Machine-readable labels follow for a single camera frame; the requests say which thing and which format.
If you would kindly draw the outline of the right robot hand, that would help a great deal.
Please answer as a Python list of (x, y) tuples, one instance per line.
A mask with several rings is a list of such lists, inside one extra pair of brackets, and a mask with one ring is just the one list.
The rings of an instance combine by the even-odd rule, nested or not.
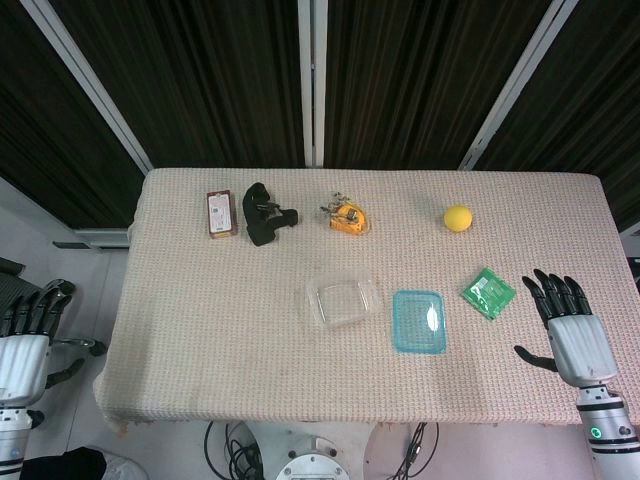
[(570, 386), (586, 389), (618, 375), (605, 328), (582, 287), (571, 277), (539, 269), (522, 282), (534, 300), (551, 347), (550, 357), (537, 356), (520, 345), (515, 353), (531, 366), (557, 373)]

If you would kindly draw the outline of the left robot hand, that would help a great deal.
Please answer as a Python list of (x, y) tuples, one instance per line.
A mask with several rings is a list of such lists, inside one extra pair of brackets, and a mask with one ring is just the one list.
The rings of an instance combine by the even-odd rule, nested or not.
[(25, 409), (44, 391), (72, 378), (84, 365), (79, 358), (63, 370), (48, 371), (59, 322), (75, 285), (57, 279), (45, 288), (23, 291), (1, 305), (1, 406)]

